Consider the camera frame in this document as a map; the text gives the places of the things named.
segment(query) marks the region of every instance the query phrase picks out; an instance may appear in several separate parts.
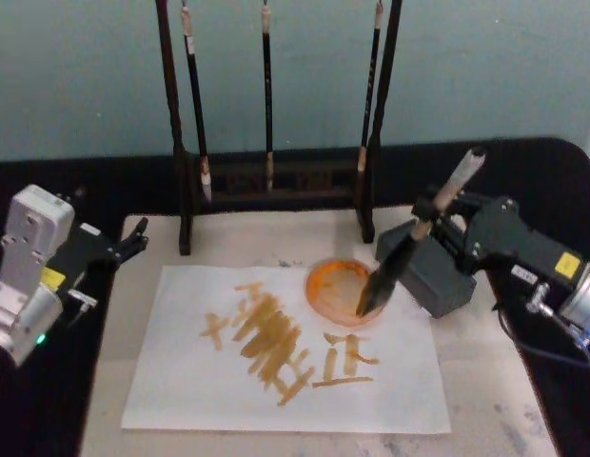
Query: brush tip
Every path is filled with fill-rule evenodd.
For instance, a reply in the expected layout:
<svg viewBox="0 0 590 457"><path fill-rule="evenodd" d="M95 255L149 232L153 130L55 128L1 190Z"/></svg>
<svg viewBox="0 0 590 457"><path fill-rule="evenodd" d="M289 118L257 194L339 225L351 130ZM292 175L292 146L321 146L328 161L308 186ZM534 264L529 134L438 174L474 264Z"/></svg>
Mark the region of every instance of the brush tip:
<svg viewBox="0 0 590 457"><path fill-rule="evenodd" d="M206 184L202 185L202 192L204 193L206 201L210 203L212 200L212 191L210 190L210 186Z"/></svg>
<svg viewBox="0 0 590 457"><path fill-rule="evenodd" d="M381 270L374 271L364 285L359 305L356 308L358 317L366 316L377 308L382 308L390 299L395 283L390 281Z"/></svg>

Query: ink stain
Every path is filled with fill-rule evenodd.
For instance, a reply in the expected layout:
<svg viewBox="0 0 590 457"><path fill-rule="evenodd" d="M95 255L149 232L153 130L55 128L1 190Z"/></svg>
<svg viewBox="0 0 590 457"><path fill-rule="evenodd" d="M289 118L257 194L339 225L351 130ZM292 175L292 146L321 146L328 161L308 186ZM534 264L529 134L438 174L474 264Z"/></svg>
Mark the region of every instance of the ink stain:
<svg viewBox="0 0 590 457"><path fill-rule="evenodd" d="M502 432L504 432L504 435L508 438L515 453L520 457L523 457L527 450L527 444L521 434L513 426L510 426L505 422L501 422L501 427Z"/></svg>
<svg viewBox="0 0 590 457"><path fill-rule="evenodd" d="M418 441L416 438L409 438L407 443L411 445L413 455L418 455L418 451L420 450L420 441Z"/></svg>
<svg viewBox="0 0 590 457"><path fill-rule="evenodd" d="M546 429L542 420L541 414L530 405L525 405L525 412L523 417L530 423L530 428L527 430L530 435L537 438L546 438Z"/></svg>
<svg viewBox="0 0 590 457"><path fill-rule="evenodd" d="M383 446L390 451L392 457L407 457L401 450L399 444L391 438L386 438L383 441Z"/></svg>
<svg viewBox="0 0 590 457"><path fill-rule="evenodd" d="M245 343L240 355L253 360L248 374L257 374L264 384L264 389L273 385L278 390L282 395L278 406L283 407L309 384L316 368L310 367L306 372L302 372L301 364L309 355L309 350L305 348L299 355L294 356L301 330L283 313L283 306L278 297L261 291L262 285L263 283L256 282L234 288L237 291L248 291L248 299L242 299L238 303L238 315L231 326L239 329L232 341L243 342L253 332L252 338ZM230 321L229 318L207 313L207 329L200 333L200 336L209 337L215 350L221 350L221 330L226 328ZM296 380L291 385L280 376L283 366L291 368L295 374Z"/></svg>

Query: orange bowl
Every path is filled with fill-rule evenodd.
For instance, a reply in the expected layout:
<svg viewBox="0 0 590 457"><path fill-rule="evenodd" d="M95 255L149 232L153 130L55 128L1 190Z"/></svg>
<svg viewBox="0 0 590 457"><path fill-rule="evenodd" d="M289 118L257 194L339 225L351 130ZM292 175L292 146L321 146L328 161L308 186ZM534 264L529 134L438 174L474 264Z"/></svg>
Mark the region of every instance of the orange bowl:
<svg viewBox="0 0 590 457"><path fill-rule="evenodd" d="M382 312L375 309L363 317L356 315L369 268L354 259L327 259L319 262L305 280L305 297L324 318L344 327L357 327Z"/></svg>

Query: white table surface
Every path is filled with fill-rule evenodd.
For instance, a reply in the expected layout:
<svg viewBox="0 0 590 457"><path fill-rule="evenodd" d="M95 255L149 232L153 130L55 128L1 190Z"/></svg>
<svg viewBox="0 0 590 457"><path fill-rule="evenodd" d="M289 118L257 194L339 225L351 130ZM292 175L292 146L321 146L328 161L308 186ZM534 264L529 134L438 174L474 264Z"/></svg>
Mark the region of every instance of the white table surface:
<svg viewBox="0 0 590 457"><path fill-rule="evenodd" d="M376 209L377 233L409 208ZM130 232L140 216L130 216ZM118 271L109 303L82 455L136 456L542 456L557 455L525 367L491 312L484 274L473 300L432 320L452 433L363 435L144 431L120 428L162 265L307 267L330 256L375 265L353 210L257 212L194 219L193 254L181 257L178 217L151 216L147 251Z"/></svg>

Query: robotic arm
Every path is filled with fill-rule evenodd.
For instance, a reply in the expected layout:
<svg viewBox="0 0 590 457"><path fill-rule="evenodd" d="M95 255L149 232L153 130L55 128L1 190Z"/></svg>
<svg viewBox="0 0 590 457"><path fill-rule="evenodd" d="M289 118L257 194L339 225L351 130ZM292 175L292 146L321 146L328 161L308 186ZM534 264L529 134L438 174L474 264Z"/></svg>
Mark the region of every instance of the robotic arm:
<svg viewBox="0 0 590 457"><path fill-rule="evenodd" d="M89 267L118 269L145 250L143 218L123 242L113 244L99 229L73 225L67 200L28 186L10 204L0 269L0 377L20 367L60 316L77 320L97 301L78 290Z"/></svg>
<svg viewBox="0 0 590 457"><path fill-rule="evenodd" d="M518 204L508 197L464 193L460 186L447 204L438 204L446 200L440 198L445 189L454 188L450 183L459 169L472 169L469 178L479 168L472 162L475 152L483 156L472 149L441 190L429 188L418 199L412 211L418 222L381 235L376 252L381 264L369 277L357 312L363 315L383 306L398 280L433 317L440 318L468 303L476 285L474 273L505 271L517 292L514 296L520 297L518 303L495 306L508 336L524 350L590 368L590 260L528 227L519 216ZM454 222L454 215L464 219L465 228ZM546 304L549 295L558 306ZM532 348L515 338L502 310L518 306L557 325L585 361Z"/></svg>

